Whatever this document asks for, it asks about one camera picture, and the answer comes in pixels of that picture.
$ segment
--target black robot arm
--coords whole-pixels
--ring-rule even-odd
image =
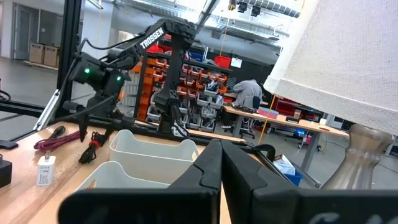
[[[166,34],[172,36],[172,58],[167,72],[164,88],[155,98],[155,105],[161,112],[159,130],[163,133],[171,133],[174,122],[180,119],[178,109],[179,100],[176,94],[183,64],[183,56],[195,39],[195,25],[183,19],[160,19],[145,32],[129,40],[125,49],[110,49],[107,56],[97,59],[87,53],[78,51],[75,63],[72,63],[69,79],[81,84],[89,84],[96,92],[95,96],[88,100],[87,108],[76,103],[65,102],[64,108],[77,111],[75,117],[80,118],[81,140],[83,140],[88,122],[88,115],[121,119],[120,113],[115,113],[116,103],[127,75],[121,70],[133,69],[146,50],[156,44]]]

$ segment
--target desk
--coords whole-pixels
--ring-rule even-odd
[[[55,179],[51,186],[36,187],[37,161],[43,153],[33,149],[33,145],[48,138],[60,125],[67,128],[66,134],[78,130],[77,124],[58,123],[47,129],[32,134],[18,142],[19,147],[7,151],[0,150],[4,159],[12,162],[12,182],[0,188],[0,220],[3,224],[55,224],[60,203],[72,194],[77,187],[102,163],[109,159],[109,143],[117,132],[114,132],[107,143],[97,150],[97,158],[87,165],[79,165],[78,159],[90,142],[92,131],[104,133],[104,129],[88,127],[88,135],[83,144],[79,140],[59,147],[52,153],[57,157]],[[162,144],[178,144],[175,141],[136,135],[141,141]],[[199,152],[204,146],[198,146]],[[221,193],[220,223],[229,224],[229,211],[224,192]]]
[[[266,120],[266,117],[261,114],[243,112],[243,111],[236,110],[236,109],[232,108],[232,106],[224,106],[224,109],[229,113],[239,115],[236,120],[234,131],[233,131],[234,137],[239,136],[239,128],[242,125],[242,117],[243,116],[248,117],[248,118],[253,118],[253,119],[256,119],[259,121]],[[315,152],[317,151],[320,133],[331,134],[331,135],[335,135],[335,136],[349,138],[349,135],[347,133],[339,131],[339,130],[329,127],[329,126],[319,125],[319,123],[311,123],[310,121],[306,121],[306,120],[302,120],[302,119],[298,122],[298,124],[288,122],[288,121],[286,121],[286,116],[281,115],[281,114],[278,114],[278,116],[276,118],[268,118],[268,122],[283,124],[283,125],[291,126],[291,127],[295,127],[295,128],[301,128],[301,129],[305,129],[307,131],[313,132],[313,136],[311,138],[311,143],[308,146],[308,150],[305,153],[305,157],[304,157],[303,163],[301,165],[301,169],[304,172],[308,172],[311,162],[312,162],[312,159],[313,159],[313,156],[315,155]]]

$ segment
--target white plastic bin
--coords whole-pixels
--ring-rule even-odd
[[[205,131],[205,132],[212,133],[214,125],[215,125],[215,121],[213,121],[212,124],[209,127],[203,126],[203,123],[204,123],[204,119],[202,119],[202,121],[201,121],[200,131]]]
[[[121,130],[110,144],[109,158],[120,163],[127,175],[171,184],[199,156],[189,139],[177,146],[137,140],[129,130]]]
[[[201,108],[201,116],[202,118],[215,118],[216,117],[216,109],[214,108],[208,108],[209,110],[206,110],[205,107]]]
[[[165,189],[169,184],[131,177],[116,161],[104,162],[77,188],[84,189]]]
[[[189,124],[189,128],[190,129],[199,129],[200,128],[200,124],[201,124],[201,117],[199,114],[190,114],[190,116],[193,116],[196,119],[196,123],[190,123]],[[183,122],[185,124],[188,124],[188,115],[184,116]]]
[[[152,105],[154,105],[155,104],[155,97],[157,96],[157,94],[158,94],[158,92],[154,92],[153,94],[152,94],[152,96],[150,97],[150,103],[152,104]]]
[[[155,105],[150,105],[148,107],[148,111],[147,111],[147,119],[151,119],[153,121],[158,121],[160,119],[160,114],[156,114],[156,106]]]
[[[205,85],[205,91],[204,91],[205,96],[215,97],[218,93],[218,87],[217,87],[216,91],[210,91],[210,90],[207,90],[207,86],[208,86],[208,84]]]
[[[199,105],[199,106],[208,106],[210,102],[211,102],[211,97],[208,96],[207,100],[201,100],[200,99],[200,95],[198,94],[197,105]]]
[[[180,112],[183,113],[183,114],[186,114],[186,113],[188,113],[188,108],[182,107],[183,104],[186,104],[186,106],[188,107],[188,100],[187,100],[186,98],[184,98],[184,99],[182,100],[182,102],[181,102],[181,104],[180,104],[180,107],[179,107]]]
[[[222,98],[221,101],[219,101],[218,103],[213,103],[213,100],[210,101],[210,107],[216,110],[221,109],[223,104],[224,104],[224,98]]]

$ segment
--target red cable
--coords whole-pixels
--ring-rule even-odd
[[[35,144],[35,146],[33,146],[33,148],[41,152],[46,152],[46,151],[52,152],[56,150],[58,147],[62,146],[63,144],[66,144],[68,142],[74,141],[79,138],[80,138],[79,131],[75,131],[74,133],[61,138],[40,140]]]

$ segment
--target black cable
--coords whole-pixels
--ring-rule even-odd
[[[189,68],[190,68],[190,65],[191,65],[191,56],[190,56],[190,52],[189,52],[189,50],[186,50],[185,51],[185,53],[184,53],[184,56],[182,57],[182,61],[184,61],[184,57],[185,57],[185,54],[188,54],[188,68],[187,68],[187,75],[185,76],[185,83],[187,84],[187,86],[188,86],[188,73],[189,73]],[[190,99],[189,99],[189,89],[187,88],[187,95],[186,95],[186,98],[187,98],[187,116],[188,116],[188,121],[187,121],[187,128],[191,128],[191,117],[190,117],[190,113],[189,113],[189,109],[190,109]]]
[[[63,117],[61,117],[61,118],[57,118],[57,119],[55,119],[55,120],[53,121],[53,123],[57,123],[57,122],[60,122],[60,121],[65,121],[65,120],[70,119],[70,118],[75,118],[75,117],[77,117],[77,116],[79,116],[79,115],[82,115],[82,114],[87,114],[87,113],[89,113],[90,111],[92,111],[92,110],[94,110],[94,109],[97,109],[97,107],[100,107],[100,106],[102,106],[103,104],[105,104],[105,103],[107,103],[108,101],[113,100],[113,99],[114,99],[114,96],[110,96],[110,97],[108,97],[107,99],[105,99],[105,100],[103,100],[103,101],[97,103],[97,104],[94,105],[94,106],[91,106],[91,107],[89,107],[89,108],[85,108],[85,109],[83,109],[83,110],[81,110],[81,111],[79,111],[79,112],[77,112],[77,113],[74,113],[74,114],[70,114],[70,115],[63,116]]]
[[[137,36],[135,36],[135,37],[133,37],[133,38],[130,38],[130,39],[128,39],[128,40],[124,40],[124,41],[122,41],[122,42],[119,42],[119,43],[117,43],[117,44],[114,44],[114,45],[111,45],[111,46],[108,46],[108,47],[96,47],[96,46],[94,46],[87,38],[84,38],[82,43],[87,42],[87,44],[88,44],[90,47],[92,47],[92,48],[94,48],[94,49],[96,49],[96,50],[109,50],[109,49],[112,49],[112,48],[114,48],[114,47],[120,46],[120,45],[122,45],[122,44],[128,43],[128,42],[130,42],[130,41],[136,40],[136,39],[142,37],[143,35],[144,35],[143,33],[140,33],[140,34],[138,34]]]
[[[177,125],[175,125],[175,124],[173,124],[173,127],[178,131],[178,133],[181,134],[181,136],[182,136],[183,138],[189,139],[190,135],[189,135],[188,130],[186,130],[186,129],[183,128],[183,127],[179,127],[179,126],[177,126]],[[182,133],[182,131],[181,131],[179,128],[182,128],[187,134]]]
[[[54,132],[50,135],[49,139],[53,139],[53,138],[58,138],[59,136],[61,136],[63,133],[65,133],[67,129],[64,126],[59,126],[57,127]]]
[[[0,90],[0,101],[7,102],[7,101],[10,101],[10,100],[11,100],[11,95],[8,94],[6,91]]]
[[[97,154],[95,153],[99,147],[102,147],[105,142],[109,139],[112,131],[107,129],[105,134],[100,134],[96,131],[93,131],[91,134],[91,141],[88,145],[88,148],[83,152],[79,159],[80,164],[89,164],[91,161],[97,158]]]

